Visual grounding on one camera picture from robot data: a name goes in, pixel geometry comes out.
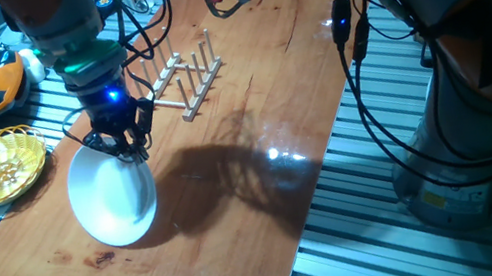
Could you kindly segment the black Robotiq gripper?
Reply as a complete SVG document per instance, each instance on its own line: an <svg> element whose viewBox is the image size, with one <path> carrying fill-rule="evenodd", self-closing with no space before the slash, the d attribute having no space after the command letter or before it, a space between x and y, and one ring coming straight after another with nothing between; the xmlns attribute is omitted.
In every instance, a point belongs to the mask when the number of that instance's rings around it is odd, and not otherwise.
<svg viewBox="0 0 492 276"><path fill-rule="evenodd" d="M123 76L79 90L80 104L89 116L91 130L83 145L105 154L119 154L126 162L146 162L147 138L137 121L138 101L129 95ZM102 135L116 135L107 141Z"/></svg>

